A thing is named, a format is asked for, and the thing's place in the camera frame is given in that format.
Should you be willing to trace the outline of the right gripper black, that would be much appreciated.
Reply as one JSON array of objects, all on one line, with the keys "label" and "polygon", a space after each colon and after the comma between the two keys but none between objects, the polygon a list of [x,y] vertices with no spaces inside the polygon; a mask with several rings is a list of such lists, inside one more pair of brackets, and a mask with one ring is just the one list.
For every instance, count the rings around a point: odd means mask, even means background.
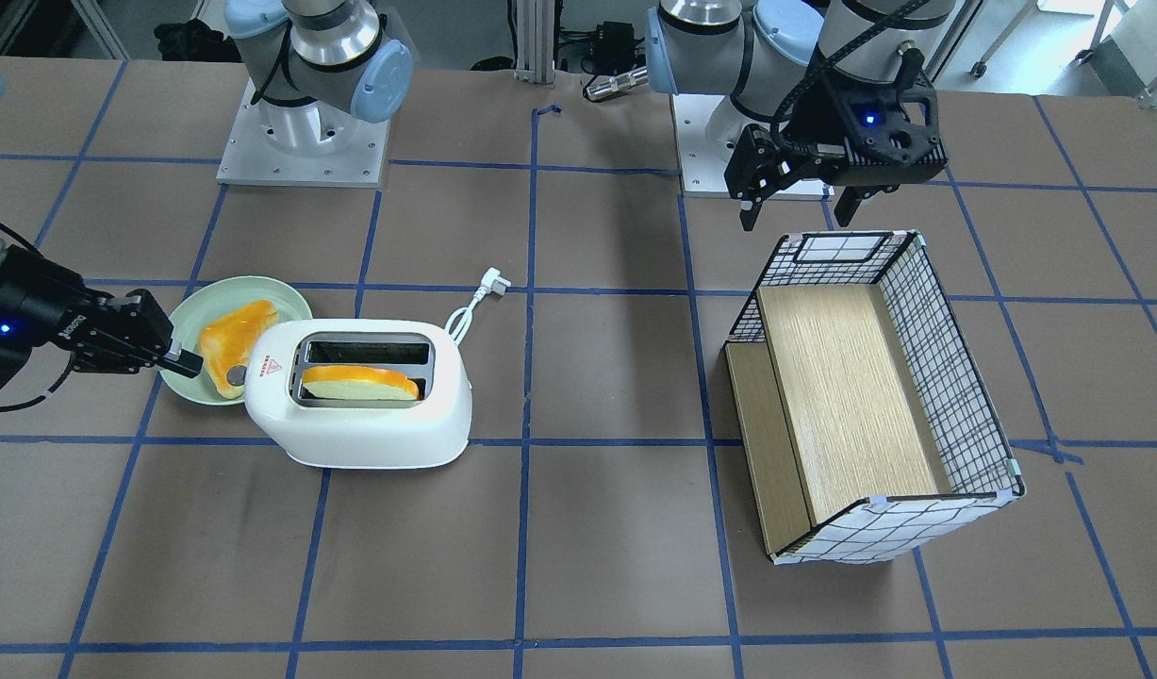
[{"label": "right gripper black", "polygon": [[23,248],[0,253],[0,390],[32,349],[53,344],[71,354],[74,372],[134,374],[160,367],[183,377],[204,360],[174,347],[174,324],[147,290],[115,297],[93,290],[78,273]]}]

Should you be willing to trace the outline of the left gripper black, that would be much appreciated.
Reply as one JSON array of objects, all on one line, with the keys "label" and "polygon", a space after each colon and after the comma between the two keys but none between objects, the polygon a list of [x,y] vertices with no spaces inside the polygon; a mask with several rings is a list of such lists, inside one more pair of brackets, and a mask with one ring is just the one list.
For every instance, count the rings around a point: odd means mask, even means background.
[{"label": "left gripper black", "polygon": [[[833,211],[838,228],[849,227],[874,197],[933,179],[948,167],[923,62],[923,53],[909,47],[891,83],[867,83],[832,66],[794,104],[784,164],[843,189]],[[754,231],[764,202],[776,192],[771,185],[738,190],[743,231]]]}]

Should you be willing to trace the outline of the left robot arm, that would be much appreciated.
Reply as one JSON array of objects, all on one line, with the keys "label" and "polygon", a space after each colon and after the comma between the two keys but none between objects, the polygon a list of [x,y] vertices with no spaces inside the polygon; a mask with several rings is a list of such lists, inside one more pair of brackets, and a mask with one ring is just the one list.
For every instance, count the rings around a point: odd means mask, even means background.
[{"label": "left robot arm", "polygon": [[948,167],[922,46],[952,9],[951,1],[659,1],[646,65],[656,91],[723,95],[743,117],[723,174],[743,228],[801,180],[841,189],[834,216],[847,226],[868,198]]}]

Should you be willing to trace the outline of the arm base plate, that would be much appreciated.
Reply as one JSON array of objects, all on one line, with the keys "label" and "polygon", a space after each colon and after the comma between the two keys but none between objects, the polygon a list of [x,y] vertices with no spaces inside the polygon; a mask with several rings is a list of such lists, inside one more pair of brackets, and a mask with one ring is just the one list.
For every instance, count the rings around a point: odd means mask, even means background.
[{"label": "arm base plate", "polygon": [[315,102],[302,108],[251,103],[246,83],[222,152],[220,184],[268,189],[379,189],[389,121],[359,121]]},{"label": "arm base plate", "polygon": [[732,158],[742,130],[751,120],[738,112],[725,95],[672,95],[671,112],[683,194],[708,199],[728,197],[725,167]]}]

